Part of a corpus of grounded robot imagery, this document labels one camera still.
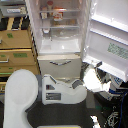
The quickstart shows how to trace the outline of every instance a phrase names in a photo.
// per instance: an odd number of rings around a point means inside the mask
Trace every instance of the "black floor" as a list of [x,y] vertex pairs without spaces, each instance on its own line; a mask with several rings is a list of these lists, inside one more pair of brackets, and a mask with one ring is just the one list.
[[[4,105],[0,103],[0,128],[3,127],[3,111]],[[98,117],[103,128],[106,119],[101,110],[87,108],[86,100],[76,105],[43,105],[37,102],[36,106],[28,112],[28,121],[33,128],[46,125],[79,125],[82,128],[92,128],[93,121],[90,118],[92,115]]]

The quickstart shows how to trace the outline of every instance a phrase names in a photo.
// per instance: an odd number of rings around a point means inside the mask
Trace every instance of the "shelf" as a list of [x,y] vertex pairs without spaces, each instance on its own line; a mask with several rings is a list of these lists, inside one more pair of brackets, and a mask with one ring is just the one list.
[[79,28],[79,24],[76,19],[63,19],[62,21],[43,20],[41,28]]
[[91,17],[91,19],[95,20],[95,21],[98,21],[98,22],[101,22],[103,24],[115,27],[115,28],[120,29],[122,31],[128,32],[128,25],[122,24],[122,23],[120,23],[120,22],[118,22],[114,19],[109,19],[109,18],[100,16],[100,15],[96,15],[96,14],[93,15]]
[[[70,20],[70,19],[77,19],[78,16],[63,16],[63,20]],[[42,19],[42,20],[54,20],[54,17],[48,17],[46,19]]]
[[49,13],[49,12],[79,12],[79,8],[72,8],[72,9],[53,9],[51,11],[40,11],[39,13]]

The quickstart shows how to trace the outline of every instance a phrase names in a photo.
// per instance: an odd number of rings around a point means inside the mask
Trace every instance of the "freezer drawer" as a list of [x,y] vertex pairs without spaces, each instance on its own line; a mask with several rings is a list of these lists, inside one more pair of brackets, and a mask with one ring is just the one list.
[[50,74],[54,78],[79,78],[81,59],[78,55],[38,56],[42,76]]
[[0,49],[31,48],[28,31],[0,31]]
[[39,74],[39,71],[36,65],[8,66],[8,67],[0,67],[0,77],[10,76],[14,71],[19,70],[19,69],[29,70],[35,75]]
[[31,49],[0,50],[0,66],[34,65]]
[[1,11],[5,17],[22,17],[27,14],[25,5],[1,6]]

